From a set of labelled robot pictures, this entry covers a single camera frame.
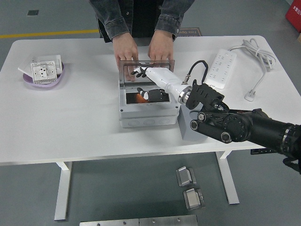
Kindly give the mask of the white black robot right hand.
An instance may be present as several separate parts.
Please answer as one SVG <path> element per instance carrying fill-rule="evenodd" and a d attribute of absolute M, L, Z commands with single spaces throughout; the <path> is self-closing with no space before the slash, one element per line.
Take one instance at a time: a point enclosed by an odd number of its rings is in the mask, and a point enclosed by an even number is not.
<path fill-rule="evenodd" d="M 180 104 L 187 102 L 192 90 L 191 86 L 183 84 L 180 78 L 164 67 L 137 67 L 131 72 L 131 75 L 135 75 L 137 78 L 148 77 L 166 93 L 172 94 Z"/>

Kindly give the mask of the person's left hand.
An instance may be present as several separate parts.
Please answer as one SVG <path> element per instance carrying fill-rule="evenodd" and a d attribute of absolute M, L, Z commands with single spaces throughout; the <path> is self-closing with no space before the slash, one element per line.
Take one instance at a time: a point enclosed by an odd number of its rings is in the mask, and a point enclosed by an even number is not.
<path fill-rule="evenodd" d="M 173 60 L 173 35 L 162 30 L 155 30 L 150 41 L 148 56 L 152 61 Z"/>

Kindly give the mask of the person's right hand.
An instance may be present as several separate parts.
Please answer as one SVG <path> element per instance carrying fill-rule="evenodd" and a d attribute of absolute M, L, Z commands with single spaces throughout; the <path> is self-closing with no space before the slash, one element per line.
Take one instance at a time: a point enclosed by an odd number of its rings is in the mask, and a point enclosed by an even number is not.
<path fill-rule="evenodd" d="M 113 37 L 112 44 L 118 69 L 120 61 L 138 60 L 137 45 L 130 33 L 126 32 Z"/>

